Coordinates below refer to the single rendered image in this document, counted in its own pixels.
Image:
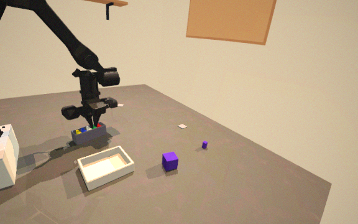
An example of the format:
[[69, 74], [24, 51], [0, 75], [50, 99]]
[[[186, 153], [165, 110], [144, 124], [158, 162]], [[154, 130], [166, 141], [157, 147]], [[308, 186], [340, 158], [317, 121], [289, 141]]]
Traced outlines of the small purple block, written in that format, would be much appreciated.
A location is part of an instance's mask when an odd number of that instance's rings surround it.
[[208, 145], [208, 142], [204, 141], [204, 142], [203, 142], [203, 145], [202, 145], [202, 148], [206, 149], [206, 148], [207, 148], [207, 145]]

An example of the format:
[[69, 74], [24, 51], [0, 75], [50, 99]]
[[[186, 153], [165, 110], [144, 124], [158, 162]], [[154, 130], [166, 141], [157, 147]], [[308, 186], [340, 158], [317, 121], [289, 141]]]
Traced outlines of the purple cube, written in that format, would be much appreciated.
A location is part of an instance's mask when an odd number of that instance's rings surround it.
[[162, 154], [162, 164], [166, 171], [177, 169], [178, 167], [178, 157], [174, 152], [163, 153]]

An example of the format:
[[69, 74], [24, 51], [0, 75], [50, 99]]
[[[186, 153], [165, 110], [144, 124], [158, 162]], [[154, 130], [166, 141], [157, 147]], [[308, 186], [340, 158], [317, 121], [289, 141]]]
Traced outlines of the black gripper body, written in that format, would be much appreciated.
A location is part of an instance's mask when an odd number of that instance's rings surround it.
[[[96, 90], [82, 90], [80, 89], [80, 93], [81, 93], [81, 104], [83, 105], [84, 102], [84, 97], [89, 97], [89, 99], [95, 99], [97, 97], [99, 97], [100, 92], [99, 92], [99, 88]], [[111, 98], [110, 96], [108, 97], [110, 100], [110, 108], [115, 108], [117, 107], [117, 100], [115, 100], [114, 98]], [[79, 107], [75, 107], [74, 105], [69, 105], [69, 106], [64, 106], [61, 109], [62, 115], [68, 119], [77, 119], [80, 114], [82, 114], [83, 116], [89, 115], [90, 112], [87, 110], [85, 111], [83, 109], [83, 106], [79, 106]]]

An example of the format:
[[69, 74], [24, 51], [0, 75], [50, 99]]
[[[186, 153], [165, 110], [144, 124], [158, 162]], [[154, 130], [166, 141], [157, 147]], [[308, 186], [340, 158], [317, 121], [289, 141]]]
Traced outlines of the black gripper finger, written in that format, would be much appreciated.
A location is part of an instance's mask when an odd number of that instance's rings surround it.
[[98, 115], [98, 116], [93, 116], [93, 123], [94, 123], [94, 126], [98, 126], [98, 121], [99, 121], [99, 118], [100, 118], [101, 114]]
[[86, 120], [87, 120], [87, 122], [89, 123], [89, 125], [91, 126], [91, 128], [93, 128], [93, 122], [92, 122], [92, 115], [91, 115], [91, 113], [89, 114], [89, 115], [86, 115], [86, 116], [83, 116], [82, 114], [80, 114], [82, 117], [84, 117]]

